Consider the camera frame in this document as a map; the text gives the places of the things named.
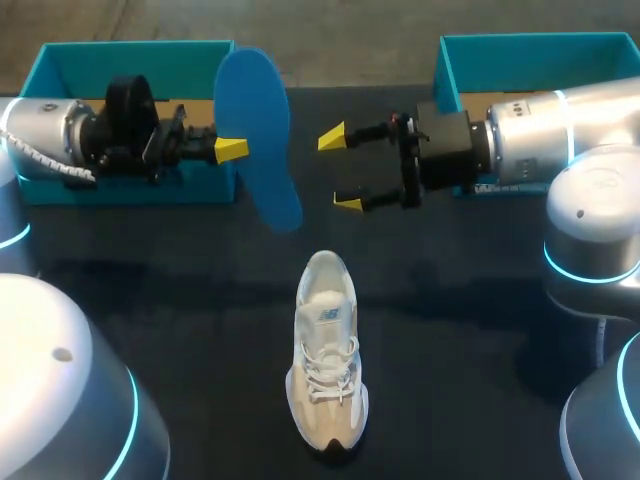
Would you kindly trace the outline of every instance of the teal box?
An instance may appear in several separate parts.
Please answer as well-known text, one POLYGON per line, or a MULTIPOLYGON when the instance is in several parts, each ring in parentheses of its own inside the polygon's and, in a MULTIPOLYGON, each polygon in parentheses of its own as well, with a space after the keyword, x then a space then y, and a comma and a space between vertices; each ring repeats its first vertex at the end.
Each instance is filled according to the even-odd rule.
MULTIPOLYGON (((626 33, 454 35, 440 38, 434 96, 442 113, 465 110, 461 94, 561 90, 640 75, 640 52, 626 33)), ((547 184, 497 187, 476 194, 546 193, 547 184)), ((456 189, 456 195, 463 195, 456 189)))
MULTIPOLYGON (((49 43, 40 50, 20 94, 103 99, 113 77, 144 75, 158 100, 212 100, 218 67, 233 49, 232 41, 49 43)), ((56 181, 22 181, 21 187, 31 205, 211 204, 234 200, 233 162, 210 166, 185 161, 173 173, 157 186, 143 178, 101 178, 95 190, 70 190, 56 181)))

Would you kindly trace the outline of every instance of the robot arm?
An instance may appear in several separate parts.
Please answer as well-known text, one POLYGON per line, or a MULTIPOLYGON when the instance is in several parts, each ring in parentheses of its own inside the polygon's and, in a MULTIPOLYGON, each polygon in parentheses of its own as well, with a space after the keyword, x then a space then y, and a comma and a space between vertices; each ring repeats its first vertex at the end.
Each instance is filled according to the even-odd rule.
POLYGON ((101 177, 161 181, 181 160, 212 165, 248 155, 243 139, 223 139, 213 125, 185 127, 179 105, 160 119, 143 76, 115 79, 95 113, 81 100, 0 99, 0 137, 22 180, 60 179, 69 188, 95 188, 101 177))
POLYGON ((424 193, 454 186, 472 192, 485 175, 501 186, 550 183, 597 146, 640 144, 640 77, 496 104, 475 122, 466 111, 439 114, 432 103, 416 110, 353 132, 341 123, 319 139, 320 151, 381 139, 399 150, 401 185, 381 194, 336 192, 336 204, 416 208, 424 193))

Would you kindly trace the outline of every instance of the shoe sole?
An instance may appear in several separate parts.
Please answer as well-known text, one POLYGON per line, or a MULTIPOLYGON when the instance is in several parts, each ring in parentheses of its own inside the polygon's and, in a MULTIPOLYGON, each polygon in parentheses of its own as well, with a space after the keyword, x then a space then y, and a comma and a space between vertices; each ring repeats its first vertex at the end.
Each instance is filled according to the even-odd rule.
MULTIPOLYGON (((323 450, 320 450, 318 448, 316 448, 310 441, 309 439, 306 437, 306 435, 304 434, 302 428, 300 427, 300 423, 298 422, 298 418, 296 417, 296 414, 293 410, 293 400, 291 399, 292 395, 291 395, 291 369, 289 369, 289 371, 287 372, 287 376, 285 378, 285 387, 287 389, 287 403, 289 404, 289 410, 291 410, 291 416, 293 417, 293 421, 296 422, 296 427, 298 428, 298 432, 300 433, 300 436, 304 439, 305 442, 307 442, 307 444, 314 450, 316 450, 317 452, 322 452, 323 450)), ((360 441, 360 438, 362 437, 362 434, 364 433, 364 429, 367 426, 367 419, 369 418, 369 390, 367 390, 367 387, 363 384, 362 385, 362 409, 364 411, 364 418, 362 419, 362 430, 360 431, 360 433, 358 434, 358 436, 356 437, 356 441, 353 442, 353 445, 349 448, 345 448, 345 450, 349 451, 352 450, 360 441)))

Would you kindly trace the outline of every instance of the black tabletop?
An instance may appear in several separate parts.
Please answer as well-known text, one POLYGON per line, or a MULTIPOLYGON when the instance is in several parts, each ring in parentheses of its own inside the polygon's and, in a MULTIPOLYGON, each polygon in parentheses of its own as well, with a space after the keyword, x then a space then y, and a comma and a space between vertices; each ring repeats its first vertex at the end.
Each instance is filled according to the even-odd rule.
POLYGON ((317 136, 429 96, 428 87, 290 91, 305 211, 290 235, 273 235, 246 198, 34 209, 44 278, 155 399, 172 478, 564 478, 560 412, 590 368, 590 343, 539 280, 544 199, 440 192, 421 210, 370 216, 331 204, 336 185, 395 182, 397 155, 379 145, 320 156, 317 136), (342 256, 356 285, 371 403, 362 448, 340 467, 311 457, 284 387, 297 283, 322 249, 342 256))

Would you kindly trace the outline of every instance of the sneaker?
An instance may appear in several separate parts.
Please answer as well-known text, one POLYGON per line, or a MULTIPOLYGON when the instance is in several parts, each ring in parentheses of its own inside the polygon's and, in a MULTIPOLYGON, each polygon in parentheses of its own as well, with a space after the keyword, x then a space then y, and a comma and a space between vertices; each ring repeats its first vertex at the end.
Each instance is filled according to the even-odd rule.
POLYGON ((329 251, 316 253, 298 285, 286 389, 300 435, 319 451, 352 449, 367 423, 357 312, 342 259, 329 251))

